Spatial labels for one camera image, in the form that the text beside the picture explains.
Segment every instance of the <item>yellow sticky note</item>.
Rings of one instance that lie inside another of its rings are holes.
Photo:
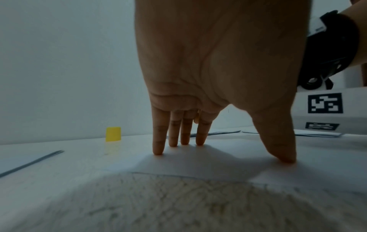
[[[121,127],[107,127],[106,142],[120,141],[120,140],[121,140]]]

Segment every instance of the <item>scratched surface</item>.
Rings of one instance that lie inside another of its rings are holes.
[[[367,231],[367,196],[115,174],[23,212],[2,232]]]

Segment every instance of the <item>qr code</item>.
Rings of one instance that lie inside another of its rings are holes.
[[[340,124],[337,123],[322,123],[322,122],[307,122],[306,129],[313,130],[336,130]]]
[[[341,93],[309,95],[309,114],[342,114]]]

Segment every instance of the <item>white table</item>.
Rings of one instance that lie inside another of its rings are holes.
[[[151,142],[140,135],[123,136],[121,147],[103,138],[0,146],[2,157],[65,150],[0,178],[0,231],[367,231],[363,193],[103,170]]]

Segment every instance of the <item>human hand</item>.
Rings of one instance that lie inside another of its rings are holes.
[[[246,110],[272,155],[295,162],[290,109],[309,1],[136,0],[135,32],[153,117],[153,153],[196,143],[228,104]]]

